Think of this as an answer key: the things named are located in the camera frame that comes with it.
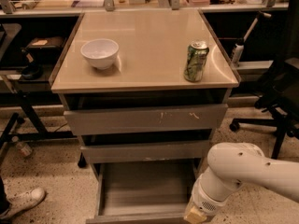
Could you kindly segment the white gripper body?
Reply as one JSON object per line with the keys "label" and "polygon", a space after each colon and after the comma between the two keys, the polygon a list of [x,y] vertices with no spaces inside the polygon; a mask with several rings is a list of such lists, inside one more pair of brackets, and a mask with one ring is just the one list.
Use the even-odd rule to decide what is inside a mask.
{"label": "white gripper body", "polygon": [[192,187],[192,195],[185,208],[183,219],[189,224],[203,224],[210,222],[214,216],[226,205],[226,201],[219,202],[210,198],[202,188],[198,178]]}

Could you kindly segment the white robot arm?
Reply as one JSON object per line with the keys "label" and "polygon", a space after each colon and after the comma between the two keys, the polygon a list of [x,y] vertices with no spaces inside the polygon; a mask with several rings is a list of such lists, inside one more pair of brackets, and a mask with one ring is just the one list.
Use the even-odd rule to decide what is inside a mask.
{"label": "white robot arm", "polygon": [[299,163],[265,157],[251,143],[218,143],[207,153],[207,168],[192,187],[184,219],[208,222],[246,183],[255,184],[299,202]]}

